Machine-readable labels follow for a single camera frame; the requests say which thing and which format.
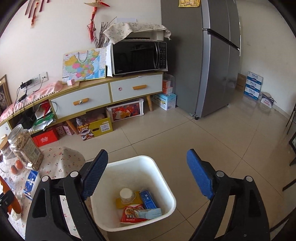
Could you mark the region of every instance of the map of china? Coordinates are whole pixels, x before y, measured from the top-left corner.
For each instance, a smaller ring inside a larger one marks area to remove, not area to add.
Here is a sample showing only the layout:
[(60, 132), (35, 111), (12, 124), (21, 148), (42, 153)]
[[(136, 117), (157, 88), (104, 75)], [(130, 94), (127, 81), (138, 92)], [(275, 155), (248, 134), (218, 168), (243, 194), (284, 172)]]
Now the map of china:
[(75, 74), (77, 79), (94, 79), (99, 77), (99, 52), (89, 50), (85, 61), (79, 61), (75, 55), (65, 62), (65, 70)]

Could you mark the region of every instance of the jar label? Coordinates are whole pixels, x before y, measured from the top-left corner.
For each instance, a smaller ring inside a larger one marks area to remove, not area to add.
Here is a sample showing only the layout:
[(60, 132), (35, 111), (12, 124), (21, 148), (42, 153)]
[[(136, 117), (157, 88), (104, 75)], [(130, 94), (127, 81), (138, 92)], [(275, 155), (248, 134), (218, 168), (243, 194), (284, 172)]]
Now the jar label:
[(41, 152), (37, 149), (31, 138), (28, 139), (24, 147), (24, 152), (27, 154), (27, 156), (30, 158), (33, 164), (37, 163), (38, 158), (41, 154)]

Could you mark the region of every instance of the black microwave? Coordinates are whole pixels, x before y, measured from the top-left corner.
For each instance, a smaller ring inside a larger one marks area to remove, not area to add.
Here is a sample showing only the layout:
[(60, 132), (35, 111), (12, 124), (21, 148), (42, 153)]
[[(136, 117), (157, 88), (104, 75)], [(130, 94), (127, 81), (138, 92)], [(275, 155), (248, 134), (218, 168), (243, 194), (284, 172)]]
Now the black microwave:
[(166, 50), (166, 42), (149, 39), (129, 39), (112, 44), (112, 73), (167, 71)]

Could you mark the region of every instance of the glass jar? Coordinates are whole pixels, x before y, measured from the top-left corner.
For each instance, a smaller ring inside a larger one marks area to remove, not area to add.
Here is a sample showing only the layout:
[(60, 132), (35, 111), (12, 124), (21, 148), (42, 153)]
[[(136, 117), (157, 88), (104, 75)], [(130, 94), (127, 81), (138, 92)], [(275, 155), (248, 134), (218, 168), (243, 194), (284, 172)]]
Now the glass jar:
[(38, 171), (44, 155), (33, 142), (27, 129), (24, 129), (21, 124), (17, 125), (10, 132), (8, 142), (13, 153), (27, 163), (26, 168)]
[(0, 152), (2, 154), (3, 162), (6, 165), (7, 172), (11, 172), (14, 175), (19, 175), (24, 169), (24, 165), (9, 148), (7, 137), (4, 138), (0, 144)]

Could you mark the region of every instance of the refrigerator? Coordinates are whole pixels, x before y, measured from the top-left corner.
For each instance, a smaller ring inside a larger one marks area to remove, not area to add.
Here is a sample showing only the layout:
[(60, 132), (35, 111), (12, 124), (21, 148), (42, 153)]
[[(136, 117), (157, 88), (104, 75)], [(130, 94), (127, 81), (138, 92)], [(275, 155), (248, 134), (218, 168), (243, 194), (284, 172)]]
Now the refrigerator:
[(172, 33), (167, 59), (177, 106), (198, 119), (229, 104), (240, 58), (235, 0), (201, 0), (199, 7), (161, 0), (161, 15)]

